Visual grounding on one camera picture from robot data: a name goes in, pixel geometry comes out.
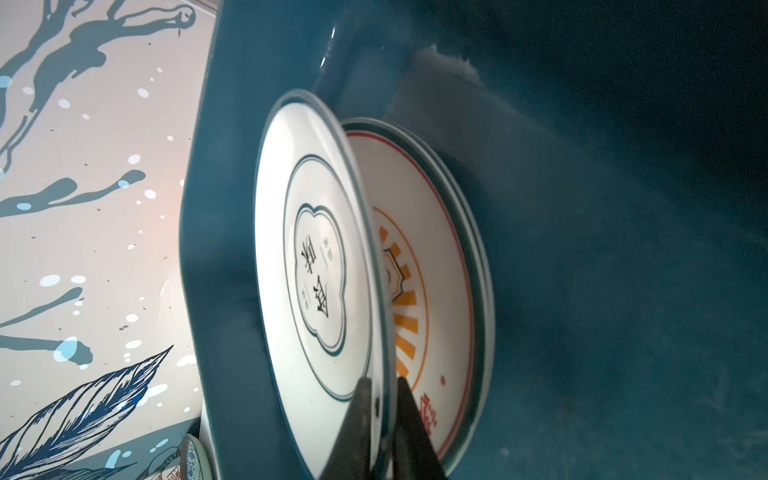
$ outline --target blue paint splatter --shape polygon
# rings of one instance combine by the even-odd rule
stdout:
[[[16,318],[7,320],[5,322],[0,322],[0,328],[8,325],[13,325],[14,323],[23,322],[24,320],[31,319],[33,316],[40,315],[45,310],[50,310],[55,306],[61,305],[62,303],[71,302],[72,300],[77,299],[81,293],[83,293],[82,287],[76,286],[75,288],[69,290],[67,293],[58,297],[56,300],[50,303],[36,306],[35,308],[33,308],[32,310],[29,310],[24,315],[17,316]]]
[[[71,336],[65,341],[59,343],[56,350],[53,352],[53,359],[57,362],[66,362],[74,356],[74,353],[78,351],[78,339]]]
[[[109,455],[109,458],[107,459],[107,464],[104,465],[104,468],[114,468],[114,464],[118,462],[118,458],[120,457],[120,450],[115,450],[112,452],[112,455]]]
[[[147,175],[141,170],[130,170],[125,173],[118,181],[114,182],[109,187],[95,191],[86,192],[84,194],[75,195],[74,197],[58,201],[74,193],[78,189],[78,184],[71,178],[62,178],[56,180],[53,184],[48,185],[42,191],[31,195],[20,195],[18,197],[9,197],[4,200],[0,200],[0,217],[11,217],[13,215],[33,214],[54,207],[64,207],[67,205],[84,204],[86,202],[92,202],[98,200],[109,193],[121,189],[121,182],[127,184],[135,184],[142,181]],[[29,205],[28,209],[20,210],[18,205],[22,203]]]
[[[59,357],[61,354],[55,351],[61,344],[62,341],[59,340],[26,339],[18,336],[0,335],[0,349],[9,349],[16,352],[25,350],[48,350],[54,352],[55,359],[64,358],[63,356]],[[77,345],[77,349],[75,350],[74,355],[69,358],[70,362],[78,365],[85,365],[94,361],[94,354],[88,346],[80,341],[77,341],[75,344]]]
[[[47,16],[43,15],[43,22],[38,32],[32,37],[29,46],[5,65],[0,65],[0,74],[14,74],[24,63],[32,59],[43,43],[61,31],[74,0],[66,2],[60,0],[57,3],[55,12],[49,12]],[[92,3],[93,0],[87,0],[86,4],[72,12],[72,15],[76,16],[76,13],[85,10]],[[196,18],[194,8],[189,5],[178,5],[175,8],[146,8],[117,17],[124,3],[125,0],[114,0],[107,11],[107,19],[85,22],[76,26],[69,34],[69,43],[43,58],[35,72],[35,99],[29,107],[29,113],[23,116],[19,122],[20,125],[5,145],[0,144],[0,158],[5,156],[3,170],[10,169],[13,150],[24,141],[56,87],[64,81],[78,77],[90,68],[104,66],[107,55],[99,50],[101,46],[118,38],[151,35],[167,28],[178,28],[181,35],[181,30],[191,27]],[[5,119],[5,92],[4,88],[0,88],[0,126]]]

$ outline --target dark teal dish rack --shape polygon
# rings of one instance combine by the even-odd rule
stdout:
[[[223,2],[180,232],[223,478],[303,474],[253,256],[259,141],[292,88],[420,136],[475,214],[495,365],[452,478],[765,475],[767,18],[750,2]]]

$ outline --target plate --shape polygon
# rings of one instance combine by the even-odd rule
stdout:
[[[214,480],[208,455],[200,440],[187,433],[179,450],[181,480]]]
[[[304,465],[319,478],[357,380],[372,380],[371,468],[395,419],[394,319],[372,209],[346,135],[306,91],[278,100],[257,165],[257,284],[273,378]]]
[[[488,395],[495,318],[474,217],[439,156],[383,121],[343,123],[373,206],[396,328],[396,372],[408,379],[449,474]]]

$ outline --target stacked plates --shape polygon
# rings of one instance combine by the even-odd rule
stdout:
[[[342,127],[292,91],[262,139],[255,229],[273,374],[309,473],[322,473],[367,376],[370,466],[384,475],[396,375],[450,473],[488,392],[495,321],[482,240],[438,155],[381,121]]]

